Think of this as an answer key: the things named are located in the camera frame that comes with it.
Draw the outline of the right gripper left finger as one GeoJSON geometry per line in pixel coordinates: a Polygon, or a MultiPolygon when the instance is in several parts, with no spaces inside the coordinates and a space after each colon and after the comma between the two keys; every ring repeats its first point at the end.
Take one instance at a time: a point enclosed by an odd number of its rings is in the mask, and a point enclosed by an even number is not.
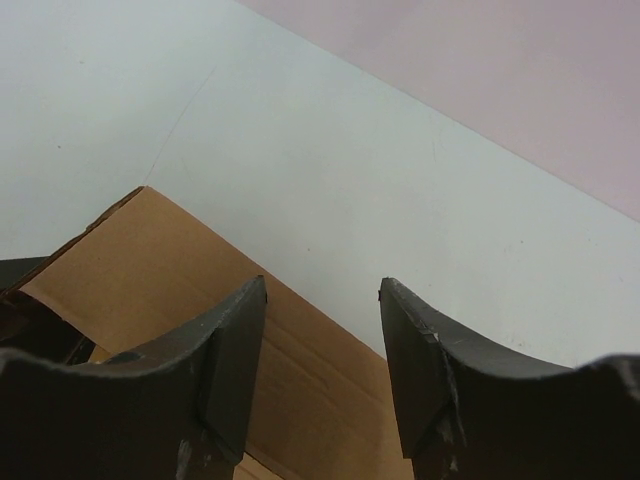
{"type": "Polygon", "coordinates": [[[1,352],[5,479],[230,479],[241,462],[267,293],[214,308],[101,364],[1,352]]]}

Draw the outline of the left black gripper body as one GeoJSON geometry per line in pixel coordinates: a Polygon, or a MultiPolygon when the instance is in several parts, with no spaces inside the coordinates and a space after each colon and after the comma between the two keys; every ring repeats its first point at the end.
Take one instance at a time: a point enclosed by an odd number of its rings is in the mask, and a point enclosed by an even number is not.
{"type": "Polygon", "coordinates": [[[41,359],[62,365],[101,365],[108,353],[33,297],[11,291],[24,275],[43,263],[42,257],[1,261],[1,366],[11,360],[41,359]]]}

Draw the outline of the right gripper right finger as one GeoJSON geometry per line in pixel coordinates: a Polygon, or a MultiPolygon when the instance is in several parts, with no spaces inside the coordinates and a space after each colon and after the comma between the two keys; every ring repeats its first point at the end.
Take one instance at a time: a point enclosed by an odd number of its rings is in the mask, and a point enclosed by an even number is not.
{"type": "Polygon", "coordinates": [[[635,479],[639,359],[568,368],[502,346],[386,278],[379,304],[417,479],[635,479]]]}

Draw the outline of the brown cardboard box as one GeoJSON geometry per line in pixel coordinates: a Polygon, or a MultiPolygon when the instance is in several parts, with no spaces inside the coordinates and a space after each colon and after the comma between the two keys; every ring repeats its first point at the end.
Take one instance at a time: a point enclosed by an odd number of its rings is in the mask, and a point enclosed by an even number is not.
{"type": "MultiPolygon", "coordinates": [[[[9,288],[100,349],[138,346],[263,268],[149,187],[109,207],[9,288]]],[[[245,479],[408,479],[386,362],[272,275],[245,479]]]]}

